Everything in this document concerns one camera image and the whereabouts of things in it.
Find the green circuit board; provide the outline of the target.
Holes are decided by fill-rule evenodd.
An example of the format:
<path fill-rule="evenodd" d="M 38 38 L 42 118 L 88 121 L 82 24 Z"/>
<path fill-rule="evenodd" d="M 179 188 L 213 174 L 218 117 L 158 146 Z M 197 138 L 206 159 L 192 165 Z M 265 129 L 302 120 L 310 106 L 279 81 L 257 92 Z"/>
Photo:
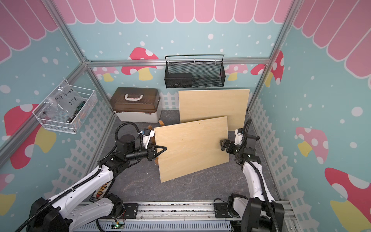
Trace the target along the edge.
<path fill-rule="evenodd" d="M 125 228 L 125 223 L 113 223 L 111 225 L 112 230 L 122 230 Z"/>

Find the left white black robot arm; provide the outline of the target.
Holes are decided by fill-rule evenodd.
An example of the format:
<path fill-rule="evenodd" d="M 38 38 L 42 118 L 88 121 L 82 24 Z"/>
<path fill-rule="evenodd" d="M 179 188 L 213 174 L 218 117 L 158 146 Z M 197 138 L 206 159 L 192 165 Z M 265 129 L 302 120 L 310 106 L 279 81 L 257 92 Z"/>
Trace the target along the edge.
<path fill-rule="evenodd" d="M 126 169 L 141 160 L 152 161 L 167 150 L 164 146 L 150 144 L 154 130 L 139 130 L 133 122 L 125 122 L 115 131 L 115 145 L 97 162 L 97 167 L 80 181 L 63 192 L 35 201 L 29 218 L 16 231 L 21 232 L 72 232 L 85 223 L 108 215 L 114 208 L 124 213 L 122 200 L 113 194 L 94 204 L 76 210 L 76 207 L 102 185 L 114 180 Z"/>

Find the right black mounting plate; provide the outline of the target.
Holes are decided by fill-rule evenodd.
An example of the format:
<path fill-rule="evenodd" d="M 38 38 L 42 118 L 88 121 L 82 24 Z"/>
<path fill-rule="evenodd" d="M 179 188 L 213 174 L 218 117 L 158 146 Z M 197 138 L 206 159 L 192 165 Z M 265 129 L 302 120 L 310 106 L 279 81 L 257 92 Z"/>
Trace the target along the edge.
<path fill-rule="evenodd" d="M 215 218 L 232 218 L 229 214 L 228 203 L 215 202 L 213 205 Z"/>

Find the black box in basket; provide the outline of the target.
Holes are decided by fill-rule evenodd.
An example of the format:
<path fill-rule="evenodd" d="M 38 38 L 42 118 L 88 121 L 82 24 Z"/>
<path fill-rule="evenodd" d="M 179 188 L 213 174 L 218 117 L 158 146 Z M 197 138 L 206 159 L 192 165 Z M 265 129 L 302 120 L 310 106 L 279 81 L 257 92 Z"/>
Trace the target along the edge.
<path fill-rule="evenodd" d="M 164 80 L 167 89 L 193 87 L 191 73 L 166 73 Z"/>

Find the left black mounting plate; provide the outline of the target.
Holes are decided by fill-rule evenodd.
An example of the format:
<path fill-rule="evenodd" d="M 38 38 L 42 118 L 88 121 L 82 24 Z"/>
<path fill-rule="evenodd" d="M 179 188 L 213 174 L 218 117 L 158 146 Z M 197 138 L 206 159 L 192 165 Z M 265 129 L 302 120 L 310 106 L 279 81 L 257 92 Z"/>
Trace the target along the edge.
<path fill-rule="evenodd" d="M 118 205 L 118 216 L 121 219 L 136 219 L 139 204 L 137 203 L 121 203 Z"/>

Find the black mounting plate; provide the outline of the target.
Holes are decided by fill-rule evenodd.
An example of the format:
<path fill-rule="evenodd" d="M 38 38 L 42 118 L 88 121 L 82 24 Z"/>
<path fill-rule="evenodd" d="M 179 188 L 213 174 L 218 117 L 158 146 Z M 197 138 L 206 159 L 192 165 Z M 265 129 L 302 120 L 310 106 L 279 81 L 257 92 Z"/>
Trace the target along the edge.
<path fill-rule="evenodd" d="M 232 218 L 229 214 L 228 203 L 215 202 L 213 205 L 215 218 Z"/>
<path fill-rule="evenodd" d="M 137 203 L 121 203 L 118 205 L 118 216 L 121 219 L 136 219 L 139 204 Z"/>

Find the clear plastic labelled bag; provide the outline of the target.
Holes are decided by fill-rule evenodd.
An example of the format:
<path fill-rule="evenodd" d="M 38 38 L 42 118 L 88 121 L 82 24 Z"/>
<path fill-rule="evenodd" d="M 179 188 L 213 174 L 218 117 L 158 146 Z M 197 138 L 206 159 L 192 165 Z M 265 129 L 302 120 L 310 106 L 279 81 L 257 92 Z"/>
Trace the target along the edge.
<path fill-rule="evenodd" d="M 85 101 L 66 80 L 63 80 L 58 87 L 46 98 L 46 107 L 43 111 L 48 118 L 54 119 L 61 115 L 66 121 L 70 118 L 77 106 Z"/>

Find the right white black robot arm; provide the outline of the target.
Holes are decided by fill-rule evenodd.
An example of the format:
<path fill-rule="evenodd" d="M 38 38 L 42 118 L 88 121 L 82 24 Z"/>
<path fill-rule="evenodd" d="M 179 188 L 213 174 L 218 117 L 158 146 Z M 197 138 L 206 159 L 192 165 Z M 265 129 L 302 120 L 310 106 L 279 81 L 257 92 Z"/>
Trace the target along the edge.
<path fill-rule="evenodd" d="M 285 210 L 270 194 L 262 172 L 260 157 L 256 150 L 245 146 L 246 141 L 228 139 L 220 141 L 221 150 L 235 156 L 235 162 L 246 177 L 249 197 L 231 194 L 224 208 L 215 203 L 216 216 L 240 218 L 241 222 L 232 227 L 236 232 L 281 232 Z"/>

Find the black tray of bits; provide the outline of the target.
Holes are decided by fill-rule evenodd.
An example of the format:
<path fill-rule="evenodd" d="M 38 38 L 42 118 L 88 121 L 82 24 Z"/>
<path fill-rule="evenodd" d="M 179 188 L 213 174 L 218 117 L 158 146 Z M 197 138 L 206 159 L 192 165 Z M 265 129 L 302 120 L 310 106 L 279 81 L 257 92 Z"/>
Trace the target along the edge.
<path fill-rule="evenodd" d="M 109 193 L 114 181 L 115 180 L 111 180 L 96 189 L 96 191 L 89 198 L 89 201 L 93 203 L 101 200 L 105 195 Z"/>

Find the brown lid storage box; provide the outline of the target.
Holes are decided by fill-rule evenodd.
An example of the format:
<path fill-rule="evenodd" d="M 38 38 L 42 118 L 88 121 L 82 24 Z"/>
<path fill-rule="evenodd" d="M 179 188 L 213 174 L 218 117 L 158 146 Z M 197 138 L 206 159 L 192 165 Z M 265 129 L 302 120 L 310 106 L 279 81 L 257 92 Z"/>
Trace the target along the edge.
<path fill-rule="evenodd" d="M 110 104 L 123 122 L 157 123 L 162 111 L 160 100 L 157 89 L 119 87 Z"/>

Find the plywood board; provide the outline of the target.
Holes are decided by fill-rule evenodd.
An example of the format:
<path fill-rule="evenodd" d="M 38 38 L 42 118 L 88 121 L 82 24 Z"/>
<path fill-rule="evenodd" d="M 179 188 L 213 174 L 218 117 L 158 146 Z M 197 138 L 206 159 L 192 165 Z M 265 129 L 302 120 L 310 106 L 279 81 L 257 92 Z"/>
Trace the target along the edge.
<path fill-rule="evenodd" d="M 249 89 L 179 91 L 180 122 L 228 118 L 228 130 L 242 128 L 249 102 Z"/>
<path fill-rule="evenodd" d="M 228 138 L 228 118 L 219 117 L 154 128 L 162 183 L 229 162 L 220 141 Z"/>

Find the black mesh wall basket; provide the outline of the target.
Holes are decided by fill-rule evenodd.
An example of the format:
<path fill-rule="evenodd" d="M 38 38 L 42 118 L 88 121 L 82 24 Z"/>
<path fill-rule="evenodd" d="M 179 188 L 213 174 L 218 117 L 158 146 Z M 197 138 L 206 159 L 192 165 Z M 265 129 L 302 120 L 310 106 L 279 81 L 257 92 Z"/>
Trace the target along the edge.
<path fill-rule="evenodd" d="M 222 54 L 170 55 L 165 56 L 166 73 L 191 73 L 192 88 L 222 88 L 226 73 Z"/>

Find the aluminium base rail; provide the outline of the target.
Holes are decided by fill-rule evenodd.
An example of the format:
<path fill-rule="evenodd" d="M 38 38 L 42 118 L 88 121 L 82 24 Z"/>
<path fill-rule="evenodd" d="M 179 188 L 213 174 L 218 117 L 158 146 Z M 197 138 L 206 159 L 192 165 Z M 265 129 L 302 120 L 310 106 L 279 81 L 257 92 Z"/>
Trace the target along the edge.
<path fill-rule="evenodd" d="M 104 217 L 77 229 L 79 232 L 235 232 L 240 218 L 215 218 L 211 201 L 137 202 L 136 219 Z M 112 230 L 113 223 L 125 223 L 122 230 Z"/>

